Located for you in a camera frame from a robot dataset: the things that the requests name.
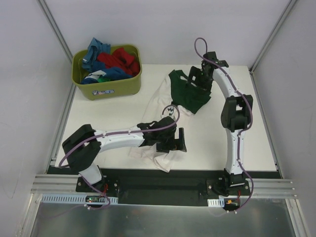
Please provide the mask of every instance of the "pile of clothes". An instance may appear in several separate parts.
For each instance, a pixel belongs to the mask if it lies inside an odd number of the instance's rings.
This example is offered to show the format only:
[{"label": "pile of clothes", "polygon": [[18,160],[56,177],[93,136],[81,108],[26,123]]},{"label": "pile of clothes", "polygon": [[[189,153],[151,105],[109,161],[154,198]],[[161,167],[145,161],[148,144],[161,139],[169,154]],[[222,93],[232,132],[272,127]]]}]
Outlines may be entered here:
[{"label": "pile of clothes", "polygon": [[118,48],[110,54],[111,45],[93,38],[88,52],[82,59],[82,68],[90,72],[81,84],[92,84],[132,78],[140,72],[136,58],[124,48]]}]

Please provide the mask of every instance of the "dark blue cloth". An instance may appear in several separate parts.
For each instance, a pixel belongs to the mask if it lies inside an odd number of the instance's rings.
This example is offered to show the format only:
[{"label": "dark blue cloth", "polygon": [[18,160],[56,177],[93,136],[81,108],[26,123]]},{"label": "dark blue cloth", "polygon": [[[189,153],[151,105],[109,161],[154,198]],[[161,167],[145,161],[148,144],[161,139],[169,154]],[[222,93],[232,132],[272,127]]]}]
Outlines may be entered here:
[{"label": "dark blue cloth", "polygon": [[97,83],[100,77],[109,78],[110,80],[122,80],[133,76],[126,74],[122,68],[112,67],[90,73],[82,80],[81,84]]},{"label": "dark blue cloth", "polygon": [[87,54],[83,57],[82,68],[91,73],[105,68],[104,63],[97,62],[96,58],[100,53],[110,53],[110,50],[110,44],[101,43],[96,38],[93,38],[88,47]]}]

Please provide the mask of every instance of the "olive green basket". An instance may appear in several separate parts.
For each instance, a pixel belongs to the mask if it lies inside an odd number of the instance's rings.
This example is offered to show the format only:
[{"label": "olive green basket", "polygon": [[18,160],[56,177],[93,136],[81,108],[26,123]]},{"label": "olive green basket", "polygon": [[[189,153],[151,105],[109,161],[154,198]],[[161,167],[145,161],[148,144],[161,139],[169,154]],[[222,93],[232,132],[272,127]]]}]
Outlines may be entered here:
[{"label": "olive green basket", "polygon": [[111,54],[121,47],[123,47],[127,53],[135,56],[136,60],[139,62],[140,72],[133,78],[93,84],[80,84],[80,82],[89,74],[88,71],[82,68],[82,59],[87,54],[88,50],[82,50],[75,54],[73,58],[72,80],[87,99],[95,100],[114,96],[133,95],[140,90],[140,77],[143,69],[138,48],[130,44],[115,45],[111,47]]}]

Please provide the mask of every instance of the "white table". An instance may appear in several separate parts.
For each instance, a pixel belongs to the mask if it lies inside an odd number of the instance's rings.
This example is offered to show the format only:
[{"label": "white table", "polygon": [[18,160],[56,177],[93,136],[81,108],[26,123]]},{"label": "white table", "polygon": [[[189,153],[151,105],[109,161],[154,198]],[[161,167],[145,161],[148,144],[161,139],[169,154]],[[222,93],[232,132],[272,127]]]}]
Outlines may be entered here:
[{"label": "white table", "polygon": [[[187,75],[191,65],[143,65],[142,86],[136,95],[90,101],[76,90],[62,141],[83,124],[94,129],[113,130],[138,124],[153,93],[172,70],[183,70]],[[246,132],[244,167],[252,171],[276,171],[257,98],[246,66],[230,66],[235,84],[245,94],[253,96],[253,126]],[[210,101],[190,120],[185,129],[188,152],[176,159],[172,169],[223,170],[227,159],[227,137],[220,122],[225,98],[214,82]],[[130,148],[119,148],[100,153],[95,163],[101,168],[156,169],[154,164],[129,158]],[[64,156],[62,148],[56,166]]]}]

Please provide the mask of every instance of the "white wall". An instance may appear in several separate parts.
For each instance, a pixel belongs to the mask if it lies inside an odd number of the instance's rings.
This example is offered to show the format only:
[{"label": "white wall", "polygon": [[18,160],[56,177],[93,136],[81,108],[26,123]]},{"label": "white wall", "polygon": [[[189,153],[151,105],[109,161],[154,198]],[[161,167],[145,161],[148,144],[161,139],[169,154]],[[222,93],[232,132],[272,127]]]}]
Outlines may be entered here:
[{"label": "white wall", "polygon": [[14,235],[43,172],[71,65],[35,0],[0,7],[0,235]]},{"label": "white wall", "polygon": [[285,178],[316,236],[316,1],[301,0],[255,71]]},{"label": "white wall", "polygon": [[289,0],[46,1],[72,53],[96,37],[135,44],[146,64],[198,64],[205,37],[220,59],[251,66]]}]

